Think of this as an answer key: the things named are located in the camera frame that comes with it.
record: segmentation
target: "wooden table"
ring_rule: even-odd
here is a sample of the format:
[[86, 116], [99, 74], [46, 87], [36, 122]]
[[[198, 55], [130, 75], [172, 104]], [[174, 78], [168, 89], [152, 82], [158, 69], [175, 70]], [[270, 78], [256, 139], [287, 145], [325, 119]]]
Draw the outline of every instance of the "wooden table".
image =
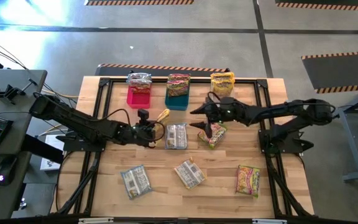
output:
[[[84, 77], [77, 109], [93, 114], [100, 77]], [[281, 78], [267, 79], [272, 104], [287, 100], [284, 81]], [[209, 91], [208, 84], [191, 84], [188, 111], [171, 111], [169, 123], [192, 123], [205, 120], [204, 115], [191, 115], [189, 111], [204, 102]], [[234, 97], [239, 101], [255, 105], [255, 93], [251, 85], [235, 84]], [[125, 108], [132, 124], [137, 122], [137, 110], [126, 103], [127, 85], [115, 83], [110, 112]], [[150, 119], [155, 119], [165, 109], [165, 85], [154, 83]], [[127, 122], [125, 113], [110, 117]], [[278, 118], [283, 123], [288, 118]], [[273, 218], [272, 199], [267, 177], [266, 161], [260, 153], [257, 131], [259, 125], [245, 127], [240, 123], [225, 123], [228, 127], [219, 146], [210, 150], [197, 138], [199, 129], [187, 127], [188, 149], [166, 150], [162, 144], [155, 149], [135, 145], [118, 146], [107, 143], [101, 157], [98, 181], [94, 192], [92, 217], [191, 217], [191, 218]], [[70, 197], [78, 185], [83, 152], [73, 153], [64, 163], [58, 186], [59, 207]], [[173, 168], [193, 157], [208, 179], [188, 190]], [[284, 154], [283, 163], [287, 185], [304, 208], [313, 213], [306, 175], [301, 161], [295, 155]], [[143, 164], [150, 179], [153, 192], [129, 200], [120, 172]], [[237, 166], [261, 168], [259, 198], [235, 194]], [[85, 206], [88, 189], [85, 190], [82, 208]], [[281, 190], [277, 190], [280, 208], [283, 209]]]

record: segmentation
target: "teal container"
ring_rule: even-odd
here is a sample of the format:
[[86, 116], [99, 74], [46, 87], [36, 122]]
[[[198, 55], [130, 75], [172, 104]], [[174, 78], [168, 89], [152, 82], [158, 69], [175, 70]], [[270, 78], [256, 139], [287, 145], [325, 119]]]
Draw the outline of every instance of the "teal container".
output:
[[168, 89], [165, 92], [165, 106], [170, 110], [185, 111], [189, 105], [189, 94], [182, 96], [168, 96]]

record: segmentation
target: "concrete floor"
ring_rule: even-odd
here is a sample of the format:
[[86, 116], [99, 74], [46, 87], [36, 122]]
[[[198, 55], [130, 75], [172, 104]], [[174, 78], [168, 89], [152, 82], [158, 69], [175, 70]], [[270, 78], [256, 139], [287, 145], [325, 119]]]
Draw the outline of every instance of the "concrete floor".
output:
[[[357, 29], [358, 12], [279, 8], [259, 1], [265, 29]], [[158, 27], [256, 29], [252, 0], [197, 0], [190, 6], [84, 6], [83, 1], [3, 1], [0, 24], [68, 27]], [[290, 100], [321, 98], [345, 105], [356, 92], [317, 95], [301, 62], [302, 55], [358, 51], [358, 35], [267, 34], [275, 78], [284, 78]], [[48, 71], [47, 83], [60, 93], [77, 95], [82, 78], [101, 63], [189, 67], [229, 67], [237, 77], [266, 77], [258, 34], [21, 32], [0, 30], [0, 44], [25, 65]], [[0, 57], [7, 67], [18, 68]], [[33, 120], [35, 135], [49, 128]], [[358, 180], [345, 184], [343, 174], [355, 171], [344, 131], [338, 121], [305, 129], [315, 143], [305, 152], [306, 175], [315, 213], [324, 218], [358, 221]], [[45, 215], [55, 174], [29, 171], [25, 192], [29, 207], [15, 217]], [[37, 203], [35, 198], [45, 197]]]

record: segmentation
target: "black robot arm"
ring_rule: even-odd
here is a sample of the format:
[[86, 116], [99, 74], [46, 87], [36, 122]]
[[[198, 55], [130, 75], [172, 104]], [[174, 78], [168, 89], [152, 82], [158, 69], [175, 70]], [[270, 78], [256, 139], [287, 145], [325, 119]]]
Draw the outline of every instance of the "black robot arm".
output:
[[273, 105], [270, 107], [251, 106], [241, 103], [233, 97], [224, 97], [218, 103], [212, 101], [208, 93], [206, 103], [200, 108], [190, 112], [191, 114], [205, 114], [208, 122], [192, 123], [191, 126], [201, 128], [206, 131], [208, 137], [212, 136], [211, 123], [223, 123], [237, 121], [246, 126], [259, 123], [264, 119], [277, 118], [282, 116], [297, 116], [291, 121], [272, 127], [272, 136], [283, 137], [290, 132], [298, 131], [307, 126], [325, 125], [332, 121], [333, 107], [323, 100], [294, 100], [288, 103]]
[[136, 144], [150, 147], [154, 142], [155, 123], [147, 121], [149, 112], [139, 110], [140, 122], [135, 126], [120, 121], [108, 120], [108, 117], [95, 119], [61, 102], [56, 96], [34, 93], [36, 100], [30, 114], [43, 120], [54, 120], [70, 129], [89, 143], [112, 141], [115, 144]]

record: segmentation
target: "yellow and black striped tape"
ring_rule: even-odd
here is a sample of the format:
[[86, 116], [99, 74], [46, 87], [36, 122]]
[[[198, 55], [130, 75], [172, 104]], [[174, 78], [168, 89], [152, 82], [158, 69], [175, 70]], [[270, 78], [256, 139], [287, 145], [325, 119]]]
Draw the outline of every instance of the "yellow and black striped tape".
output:
[[278, 7], [294, 7], [294, 8], [303, 8], [303, 9], [336, 9], [336, 10], [351, 10], [358, 11], [358, 6], [342, 6], [342, 5], [332, 5], [332, 4], [307, 4], [307, 3], [289, 3], [281, 2], [276, 3]]
[[345, 92], [345, 91], [358, 91], [358, 85], [320, 88], [315, 91], [316, 91], [316, 93], [321, 93], [321, 94], [323, 94], [323, 93], [340, 93], [340, 92]]
[[183, 70], [183, 71], [203, 71], [203, 72], [224, 72], [225, 68], [193, 68], [193, 67], [175, 67], [175, 66], [156, 66], [156, 65], [119, 65], [103, 63], [99, 67], [111, 68], [144, 68], [144, 69], [162, 69], [162, 70]]
[[86, 6], [151, 6], [193, 4], [194, 0], [88, 0]]
[[306, 55], [306, 56], [302, 56], [302, 60], [310, 59], [310, 58], [342, 57], [342, 56], [352, 56], [352, 55], [358, 55], [358, 52], [337, 53], [337, 54], [322, 54], [322, 55]]

